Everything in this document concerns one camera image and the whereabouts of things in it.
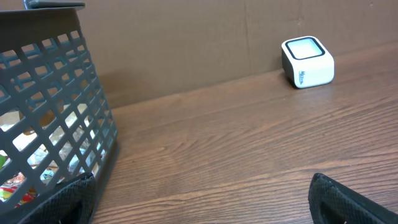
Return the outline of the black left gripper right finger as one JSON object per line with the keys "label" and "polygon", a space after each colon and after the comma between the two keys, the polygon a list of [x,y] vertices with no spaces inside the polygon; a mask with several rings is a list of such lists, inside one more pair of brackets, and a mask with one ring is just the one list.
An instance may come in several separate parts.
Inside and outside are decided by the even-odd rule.
{"label": "black left gripper right finger", "polygon": [[312,177],[308,191],[316,224],[397,223],[397,214],[322,173]]}

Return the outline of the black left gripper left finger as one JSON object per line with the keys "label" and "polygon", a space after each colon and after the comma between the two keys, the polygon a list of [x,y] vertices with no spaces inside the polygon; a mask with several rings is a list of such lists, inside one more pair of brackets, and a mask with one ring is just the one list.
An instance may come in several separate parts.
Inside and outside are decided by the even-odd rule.
{"label": "black left gripper left finger", "polygon": [[88,223],[95,200],[95,177],[85,172],[20,206],[16,223]]}

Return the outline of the green yellow candy bag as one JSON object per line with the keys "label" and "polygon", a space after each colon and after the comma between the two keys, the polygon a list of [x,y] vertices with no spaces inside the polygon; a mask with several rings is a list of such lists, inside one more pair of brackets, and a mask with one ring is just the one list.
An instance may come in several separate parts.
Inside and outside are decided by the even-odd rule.
{"label": "green yellow candy bag", "polygon": [[[13,178],[5,181],[5,183],[1,186],[1,201],[7,202],[10,197],[15,193],[15,191],[21,186],[21,184],[25,181],[24,175],[19,172]],[[36,190],[32,187],[28,190],[27,193],[18,201],[16,207],[19,207],[25,203],[31,202],[37,196]]]}

